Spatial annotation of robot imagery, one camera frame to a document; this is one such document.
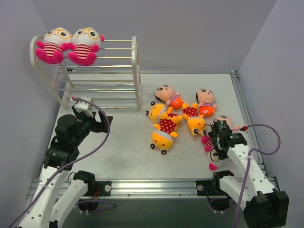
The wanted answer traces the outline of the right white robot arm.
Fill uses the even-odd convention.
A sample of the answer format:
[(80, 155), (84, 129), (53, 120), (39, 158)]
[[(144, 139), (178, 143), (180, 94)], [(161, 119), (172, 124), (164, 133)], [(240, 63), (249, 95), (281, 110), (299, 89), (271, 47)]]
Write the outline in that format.
[(237, 170), (243, 175), (238, 181), (230, 171), (214, 174), (210, 183), (211, 190), (216, 194), (228, 194), (236, 203), (233, 227), (237, 227), (240, 213), (249, 228), (277, 228), (286, 225), (289, 197), (285, 191), (278, 190), (262, 172), (252, 156), (242, 134), (248, 126), (232, 132), (224, 120), (217, 120), (208, 133), (220, 160), (230, 159)]

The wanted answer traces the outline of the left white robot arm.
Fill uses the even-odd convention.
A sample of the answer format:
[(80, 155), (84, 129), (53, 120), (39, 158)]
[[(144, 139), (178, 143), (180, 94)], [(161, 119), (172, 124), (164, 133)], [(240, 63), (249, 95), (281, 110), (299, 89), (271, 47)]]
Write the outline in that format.
[(107, 133), (112, 116), (88, 116), (75, 111), (57, 120), (53, 137), (41, 170), (40, 182), (34, 198), (21, 218), (19, 228), (60, 228), (83, 195), (96, 190), (95, 175), (78, 171), (66, 192), (59, 191), (78, 160), (79, 145), (91, 133)]

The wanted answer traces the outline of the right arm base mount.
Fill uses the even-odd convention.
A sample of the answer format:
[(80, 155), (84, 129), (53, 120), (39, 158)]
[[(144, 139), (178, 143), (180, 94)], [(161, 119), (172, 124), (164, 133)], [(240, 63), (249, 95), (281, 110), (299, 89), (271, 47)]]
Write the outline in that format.
[(228, 196), (220, 189), (219, 179), (225, 176), (234, 176), (230, 171), (214, 172), (209, 180), (197, 180), (196, 191), (198, 196)]

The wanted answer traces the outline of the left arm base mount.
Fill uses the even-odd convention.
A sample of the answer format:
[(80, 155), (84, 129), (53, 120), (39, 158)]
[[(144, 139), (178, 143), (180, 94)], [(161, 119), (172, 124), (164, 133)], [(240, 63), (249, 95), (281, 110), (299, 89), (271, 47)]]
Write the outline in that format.
[(111, 195), (112, 182), (109, 180), (92, 180), (84, 183), (84, 186), (78, 191), (80, 197), (107, 197)]

